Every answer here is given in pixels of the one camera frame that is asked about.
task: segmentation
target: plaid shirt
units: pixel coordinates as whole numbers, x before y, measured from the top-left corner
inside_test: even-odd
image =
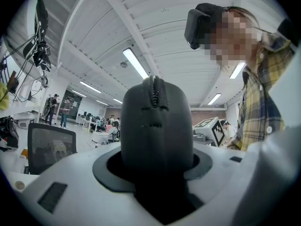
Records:
[[[243,70],[245,89],[239,105],[238,131],[228,148],[245,151],[250,144],[263,141],[271,132],[284,129],[284,122],[268,91],[293,57],[290,43],[276,34],[262,34],[256,53],[257,75],[247,66]]]

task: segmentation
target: person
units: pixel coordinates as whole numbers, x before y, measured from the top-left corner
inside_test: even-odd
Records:
[[[112,125],[111,125],[111,121],[108,121],[108,124],[107,125],[105,125],[106,126],[106,130],[105,130],[105,132],[109,132],[109,130],[112,128]]]
[[[57,98],[59,96],[57,94],[55,94],[55,96],[51,99],[50,98],[50,104],[49,104],[49,111],[45,117],[45,124],[47,124],[47,120],[48,120],[48,117],[49,117],[49,125],[51,125],[51,122],[52,122],[52,117],[53,117],[53,113],[55,111],[55,108],[57,107]]]
[[[238,130],[227,148],[247,150],[250,144],[284,129],[283,119],[269,96],[269,89],[291,61],[293,46],[278,32],[261,30],[255,16],[244,8],[222,8],[202,3],[196,9],[210,16],[207,22],[205,17],[199,20],[204,24],[199,25],[198,43],[210,51],[221,67],[230,61],[246,64],[242,73],[244,87]],[[257,41],[256,31],[259,30],[263,32],[261,40]]]
[[[236,134],[236,129],[227,120],[221,120],[222,128],[225,132],[226,143],[228,143]]]
[[[108,141],[109,142],[114,142],[114,137],[116,136],[118,132],[118,122],[114,121],[113,122],[113,127],[108,131]]]
[[[61,126],[64,126],[64,129],[66,129],[66,123],[67,123],[67,115],[69,115],[69,111],[71,109],[70,100],[66,99],[66,103],[64,105],[64,108],[61,108],[62,110],[62,118],[61,118]]]
[[[114,120],[114,115],[111,115],[111,117],[110,117],[110,121],[111,121],[111,125],[113,124],[113,122],[115,121]]]

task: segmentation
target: ceiling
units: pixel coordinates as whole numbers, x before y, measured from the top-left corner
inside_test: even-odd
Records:
[[[242,76],[230,79],[235,65],[221,70],[204,50],[192,50],[184,30],[188,11],[198,3],[241,6],[260,27],[274,32],[285,13],[273,0],[44,0],[48,11],[47,43],[52,65],[74,89],[110,107],[120,107],[126,91],[142,77],[122,51],[130,47],[150,75],[180,87],[191,107],[214,105],[239,96]],[[127,68],[120,66],[127,63]],[[84,81],[101,94],[83,86]]]

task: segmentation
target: fluorescent light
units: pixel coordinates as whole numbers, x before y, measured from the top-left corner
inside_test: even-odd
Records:
[[[85,95],[83,95],[83,94],[81,94],[81,93],[79,93],[79,92],[77,92],[77,91],[75,91],[75,90],[72,90],[74,93],[76,93],[76,94],[79,94],[80,96],[83,96],[83,97],[86,97]]]
[[[127,48],[126,50],[124,50],[123,54],[125,55],[125,57],[127,57],[129,62],[138,71],[138,73],[141,75],[141,77],[143,79],[148,77],[147,73],[145,72],[142,65],[138,61],[137,57],[135,56],[135,54],[132,52],[132,50],[130,48]]]
[[[84,85],[84,86],[87,86],[88,88],[90,88],[90,89],[92,89],[92,90],[95,90],[95,91],[98,92],[98,93],[101,93],[99,90],[93,88],[92,86],[87,85],[87,84],[84,83],[83,81],[81,81],[80,83],[81,83],[82,85]]]
[[[222,94],[218,93],[216,94],[213,99],[208,103],[208,105],[212,105],[217,99],[218,97],[220,97]]]
[[[121,101],[119,101],[119,100],[117,100],[117,99],[113,99],[113,100],[115,100],[115,101],[117,101],[117,102],[119,102],[119,103],[121,103],[121,104],[122,104],[122,102],[121,102]]]
[[[239,72],[243,69],[244,66],[245,66],[244,62],[241,62],[238,65],[236,65],[234,71],[230,75],[230,79],[235,79],[238,76]]]
[[[101,102],[101,101],[99,101],[99,100],[96,100],[97,102],[99,102],[99,103],[102,103],[102,104],[104,104],[104,105],[108,105],[108,104],[106,104],[106,103],[104,103],[104,102]]]

